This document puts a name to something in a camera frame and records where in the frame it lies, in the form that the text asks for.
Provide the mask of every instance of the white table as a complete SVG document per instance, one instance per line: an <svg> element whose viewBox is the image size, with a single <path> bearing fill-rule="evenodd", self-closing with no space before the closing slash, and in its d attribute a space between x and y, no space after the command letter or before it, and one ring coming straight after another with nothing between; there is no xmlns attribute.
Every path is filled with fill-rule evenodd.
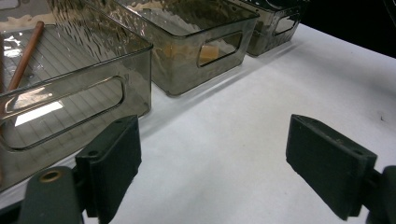
<svg viewBox="0 0 396 224"><path fill-rule="evenodd" d="M372 150L382 172L396 164L396 60L300 25L180 97L153 85L143 162L112 223L345 223L286 163L291 114ZM8 190L0 206L18 197Z"/></svg>

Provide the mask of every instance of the white tabletop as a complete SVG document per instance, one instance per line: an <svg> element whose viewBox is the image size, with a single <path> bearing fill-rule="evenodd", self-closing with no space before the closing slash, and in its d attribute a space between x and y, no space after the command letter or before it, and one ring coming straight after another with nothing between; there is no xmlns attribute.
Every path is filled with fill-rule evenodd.
<svg viewBox="0 0 396 224"><path fill-rule="evenodd" d="M153 85L142 164L112 223L345 223L286 162L291 114L373 151L382 172L396 164L396 60L300 25L180 97Z"/></svg>

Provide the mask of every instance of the pencil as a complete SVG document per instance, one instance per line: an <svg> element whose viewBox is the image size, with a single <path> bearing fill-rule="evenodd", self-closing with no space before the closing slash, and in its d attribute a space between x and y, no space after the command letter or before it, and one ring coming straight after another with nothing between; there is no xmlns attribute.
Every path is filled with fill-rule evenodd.
<svg viewBox="0 0 396 224"><path fill-rule="evenodd" d="M17 69L15 69L14 76L8 85L8 91L13 91L18 88L20 85L24 70L29 63L30 57L32 57L33 51L35 50L35 46L37 45L38 39L43 34L44 30L44 22L38 21L35 25L35 29L33 30L33 34L29 39L29 43L26 46L24 53L22 54L21 60L18 63Z"/></svg>

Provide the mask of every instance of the storage bin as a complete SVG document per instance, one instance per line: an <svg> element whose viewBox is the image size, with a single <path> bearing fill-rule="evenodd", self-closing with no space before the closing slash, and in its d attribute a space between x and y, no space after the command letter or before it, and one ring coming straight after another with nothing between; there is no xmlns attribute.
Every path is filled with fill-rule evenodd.
<svg viewBox="0 0 396 224"><path fill-rule="evenodd" d="M247 54L259 56L291 40L309 0L229 0L260 14Z"/></svg>
<svg viewBox="0 0 396 224"><path fill-rule="evenodd" d="M152 45L79 1L49 6L56 26L45 26L20 86L0 94L0 190L83 148L112 121L150 110ZM3 34L4 89L31 33Z"/></svg>
<svg viewBox="0 0 396 224"><path fill-rule="evenodd" d="M220 0L87 0L153 43L152 80L180 95L240 64L258 15Z"/></svg>

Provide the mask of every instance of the bin handle cutout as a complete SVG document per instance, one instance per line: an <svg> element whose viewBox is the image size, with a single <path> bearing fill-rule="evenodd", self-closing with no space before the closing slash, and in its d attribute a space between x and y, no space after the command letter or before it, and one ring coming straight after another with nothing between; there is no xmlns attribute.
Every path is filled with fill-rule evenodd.
<svg viewBox="0 0 396 224"><path fill-rule="evenodd" d="M299 18L299 15L299 13L296 13L280 18L274 30L274 35L281 35L293 29L294 26L297 24L297 20L294 20L293 18Z"/></svg>
<svg viewBox="0 0 396 224"><path fill-rule="evenodd" d="M88 89L84 89L73 94L64 95L62 98L58 97L52 99L44 105L31 106L23 113L9 117L4 123L1 124L1 134L3 141L9 146L10 149L14 151L24 151L56 138L63 133L67 133L77 126L95 119L120 106L125 98L124 85L125 84L121 77L113 77L107 79L106 81L99 82L96 85L90 86ZM107 94L106 99L101 100L96 98L96 96L93 96L96 92L107 90L108 88L115 88L116 90L112 92L111 96ZM81 99L81 103L86 103L87 107L99 104L100 106L92 108L89 111L82 111L82 108L79 108L79 106L76 104L77 99ZM40 109L42 110L44 108L46 108L48 111L45 113L43 113L43 111L39 111ZM17 121L17 119L23 118L23 116L29 115L29 113L32 114L32 112L40 113L40 116L35 118L34 115L30 115L28 120L24 120L23 122L20 120ZM57 118L57 122L55 123L49 121L51 118ZM50 130L50 132L42 131L42 128L40 127L42 122L45 123L47 129ZM20 134L20 131L22 130L23 133L28 134L29 136L23 137Z"/></svg>
<svg viewBox="0 0 396 224"><path fill-rule="evenodd" d="M239 50L243 33L241 31L207 40L198 52L197 66L204 67Z"/></svg>

